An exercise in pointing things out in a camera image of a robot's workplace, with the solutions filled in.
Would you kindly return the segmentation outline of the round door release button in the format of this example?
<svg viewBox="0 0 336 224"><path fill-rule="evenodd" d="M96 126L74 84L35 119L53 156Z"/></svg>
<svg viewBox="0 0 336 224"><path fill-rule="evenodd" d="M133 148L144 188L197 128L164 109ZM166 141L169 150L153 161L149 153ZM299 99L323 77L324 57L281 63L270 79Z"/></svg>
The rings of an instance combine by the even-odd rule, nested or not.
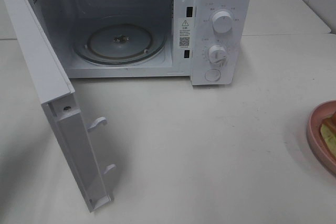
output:
<svg viewBox="0 0 336 224"><path fill-rule="evenodd" d="M205 73L205 79L207 81L218 81L220 79L221 72L217 69L208 70Z"/></svg>

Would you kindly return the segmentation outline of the white timer knob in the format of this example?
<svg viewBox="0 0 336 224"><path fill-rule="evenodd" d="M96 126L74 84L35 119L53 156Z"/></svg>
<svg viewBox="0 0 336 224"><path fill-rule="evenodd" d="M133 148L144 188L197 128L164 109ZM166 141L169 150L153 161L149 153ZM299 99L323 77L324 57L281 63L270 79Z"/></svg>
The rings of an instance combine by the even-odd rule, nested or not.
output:
<svg viewBox="0 0 336 224"><path fill-rule="evenodd" d="M227 50L224 46L213 45L208 50L208 58L211 64L221 65L227 59Z"/></svg>

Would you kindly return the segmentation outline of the white microwave door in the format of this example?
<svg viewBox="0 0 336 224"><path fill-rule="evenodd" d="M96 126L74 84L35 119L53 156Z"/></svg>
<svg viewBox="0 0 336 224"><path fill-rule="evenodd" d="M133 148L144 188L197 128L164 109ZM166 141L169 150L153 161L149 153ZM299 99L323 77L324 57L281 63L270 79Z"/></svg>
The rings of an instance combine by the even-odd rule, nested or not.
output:
<svg viewBox="0 0 336 224"><path fill-rule="evenodd" d="M89 211L111 201L89 133L104 117L86 124L75 89L35 10L40 0L4 0L14 31L37 91L41 107L65 156Z"/></svg>

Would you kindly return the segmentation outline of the pink round plate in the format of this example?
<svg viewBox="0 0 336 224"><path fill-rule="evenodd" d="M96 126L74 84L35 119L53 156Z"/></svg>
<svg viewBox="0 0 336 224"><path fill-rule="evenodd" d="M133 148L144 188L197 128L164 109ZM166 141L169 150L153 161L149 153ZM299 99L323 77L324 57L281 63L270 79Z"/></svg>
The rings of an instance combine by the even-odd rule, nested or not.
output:
<svg viewBox="0 0 336 224"><path fill-rule="evenodd" d="M322 121L335 112L335 100L327 101L315 107L308 117L307 141L317 160L333 175L335 175L335 157L329 151L322 138L320 128Z"/></svg>

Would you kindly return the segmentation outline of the green lettuce leaf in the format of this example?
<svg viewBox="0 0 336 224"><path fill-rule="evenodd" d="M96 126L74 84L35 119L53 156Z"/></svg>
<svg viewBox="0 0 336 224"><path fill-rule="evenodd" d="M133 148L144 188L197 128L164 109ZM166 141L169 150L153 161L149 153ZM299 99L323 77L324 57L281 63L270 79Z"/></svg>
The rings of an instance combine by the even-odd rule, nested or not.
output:
<svg viewBox="0 0 336 224"><path fill-rule="evenodd" d="M330 151L335 151L335 134L325 125L321 125L320 133Z"/></svg>

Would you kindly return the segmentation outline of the white bread slice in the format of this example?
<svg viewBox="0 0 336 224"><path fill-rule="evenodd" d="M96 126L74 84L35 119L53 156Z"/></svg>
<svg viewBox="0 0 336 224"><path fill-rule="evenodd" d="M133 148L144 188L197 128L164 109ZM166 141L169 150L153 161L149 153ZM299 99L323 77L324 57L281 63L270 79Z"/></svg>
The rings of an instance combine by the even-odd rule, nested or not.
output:
<svg viewBox="0 0 336 224"><path fill-rule="evenodd" d="M336 124L336 112L332 115L331 120L333 124Z"/></svg>

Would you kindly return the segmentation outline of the glass microwave turntable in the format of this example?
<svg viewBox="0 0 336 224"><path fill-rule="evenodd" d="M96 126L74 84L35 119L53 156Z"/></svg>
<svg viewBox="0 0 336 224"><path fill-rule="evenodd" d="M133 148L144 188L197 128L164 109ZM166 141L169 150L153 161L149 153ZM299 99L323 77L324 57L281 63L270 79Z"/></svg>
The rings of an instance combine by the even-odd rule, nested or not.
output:
<svg viewBox="0 0 336 224"><path fill-rule="evenodd" d="M119 66L147 60L162 50L165 31L138 24L113 24L81 34L73 45L82 59L98 65Z"/></svg>

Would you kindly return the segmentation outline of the white warning label sticker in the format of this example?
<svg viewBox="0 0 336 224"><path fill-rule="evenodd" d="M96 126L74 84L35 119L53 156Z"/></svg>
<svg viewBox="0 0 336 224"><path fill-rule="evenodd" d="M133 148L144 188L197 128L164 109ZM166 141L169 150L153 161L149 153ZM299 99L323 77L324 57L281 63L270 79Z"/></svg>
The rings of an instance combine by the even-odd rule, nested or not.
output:
<svg viewBox="0 0 336 224"><path fill-rule="evenodd" d="M189 48L192 38L192 19L180 18L178 21L178 46L180 48Z"/></svg>

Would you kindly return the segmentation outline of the white microwave oven body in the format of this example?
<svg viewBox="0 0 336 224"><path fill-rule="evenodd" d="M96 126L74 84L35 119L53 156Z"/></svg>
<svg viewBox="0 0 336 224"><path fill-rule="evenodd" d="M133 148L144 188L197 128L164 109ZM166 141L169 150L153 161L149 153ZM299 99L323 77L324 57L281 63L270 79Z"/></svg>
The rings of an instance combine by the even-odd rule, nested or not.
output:
<svg viewBox="0 0 336 224"><path fill-rule="evenodd" d="M249 0L40 0L35 13L45 24L69 79L187 76L193 85L211 85L232 82L248 5ZM224 34L215 32L212 25L213 15L220 10L233 18L232 29ZM192 19L189 48L178 46L180 18ZM164 47L147 60L119 66L91 63L74 52L74 41L81 34L123 23L165 31ZM213 45L227 50L221 65L209 61L208 50ZM218 81L205 79L211 69L220 71Z"/></svg>

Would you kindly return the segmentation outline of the upper white power knob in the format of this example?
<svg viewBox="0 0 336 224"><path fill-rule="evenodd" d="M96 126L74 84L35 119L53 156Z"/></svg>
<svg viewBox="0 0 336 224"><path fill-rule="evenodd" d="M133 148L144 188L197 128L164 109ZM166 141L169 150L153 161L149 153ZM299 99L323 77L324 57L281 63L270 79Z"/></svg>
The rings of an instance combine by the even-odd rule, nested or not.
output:
<svg viewBox="0 0 336 224"><path fill-rule="evenodd" d="M213 15L212 25L215 32L224 34L232 29L232 15L226 10L220 10Z"/></svg>

